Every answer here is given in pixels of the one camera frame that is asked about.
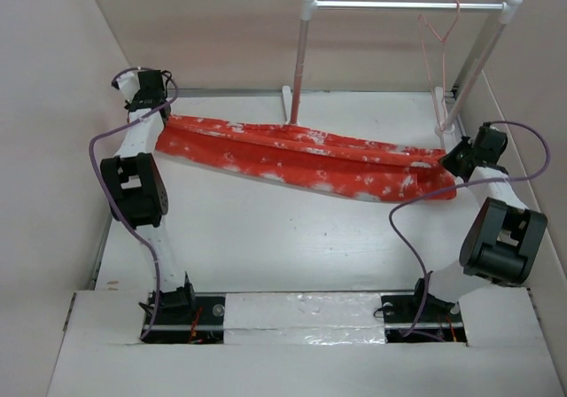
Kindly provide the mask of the red white tie-dye trousers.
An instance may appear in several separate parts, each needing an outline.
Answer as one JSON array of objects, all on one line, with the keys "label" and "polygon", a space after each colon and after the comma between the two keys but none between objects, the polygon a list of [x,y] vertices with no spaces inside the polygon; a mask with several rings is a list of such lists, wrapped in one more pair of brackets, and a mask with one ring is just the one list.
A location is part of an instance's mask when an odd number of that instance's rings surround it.
[{"label": "red white tie-dye trousers", "polygon": [[169,117],[156,149],[168,156],[364,201],[450,200],[441,149],[383,143],[293,125]]}]

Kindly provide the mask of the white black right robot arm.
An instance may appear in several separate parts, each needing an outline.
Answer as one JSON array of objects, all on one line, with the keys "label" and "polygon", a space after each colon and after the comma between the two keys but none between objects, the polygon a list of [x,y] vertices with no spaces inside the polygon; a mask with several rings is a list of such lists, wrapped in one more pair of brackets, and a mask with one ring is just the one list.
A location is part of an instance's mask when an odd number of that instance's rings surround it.
[{"label": "white black right robot arm", "polygon": [[461,142],[439,160],[471,189],[479,211],[462,242],[458,260],[417,281],[409,309],[422,321],[448,313],[459,299],[489,285],[522,285],[532,271],[548,218],[531,210],[516,195],[499,159],[508,135],[493,122],[475,138]]}]

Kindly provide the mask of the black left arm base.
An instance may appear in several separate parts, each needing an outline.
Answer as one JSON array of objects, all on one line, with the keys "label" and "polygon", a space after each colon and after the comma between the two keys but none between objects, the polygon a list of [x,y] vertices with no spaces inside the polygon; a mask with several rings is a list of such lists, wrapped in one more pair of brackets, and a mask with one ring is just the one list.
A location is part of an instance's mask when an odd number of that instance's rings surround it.
[{"label": "black left arm base", "polygon": [[144,311],[141,340],[145,344],[216,345],[224,342],[225,293],[194,292],[189,283],[161,292],[152,320],[155,292],[139,302]]}]

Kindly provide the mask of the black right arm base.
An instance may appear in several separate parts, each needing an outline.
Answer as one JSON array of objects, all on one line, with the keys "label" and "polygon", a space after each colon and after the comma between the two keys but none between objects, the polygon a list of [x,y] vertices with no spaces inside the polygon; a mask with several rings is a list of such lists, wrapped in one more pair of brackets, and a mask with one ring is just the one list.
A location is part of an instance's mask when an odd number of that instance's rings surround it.
[{"label": "black right arm base", "polygon": [[413,291],[380,296],[373,316],[384,322],[387,344],[466,343],[464,321],[458,306],[432,297],[424,299],[423,278]]}]

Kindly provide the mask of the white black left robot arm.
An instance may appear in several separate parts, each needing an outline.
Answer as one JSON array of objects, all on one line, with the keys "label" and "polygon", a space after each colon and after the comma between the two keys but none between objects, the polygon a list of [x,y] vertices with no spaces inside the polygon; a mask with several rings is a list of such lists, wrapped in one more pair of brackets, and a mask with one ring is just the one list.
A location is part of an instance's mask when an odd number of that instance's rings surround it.
[{"label": "white black left robot arm", "polygon": [[188,275],[175,267],[168,241],[166,186],[154,157],[176,96],[167,70],[129,68],[116,75],[112,86],[125,98],[127,124],[118,151],[100,161],[98,179],[109,199],[113,217],[125,226],[149,253],[155,288],[140,307],[150,317],[148,325],[190,323],[198,314],[198,303]]}]

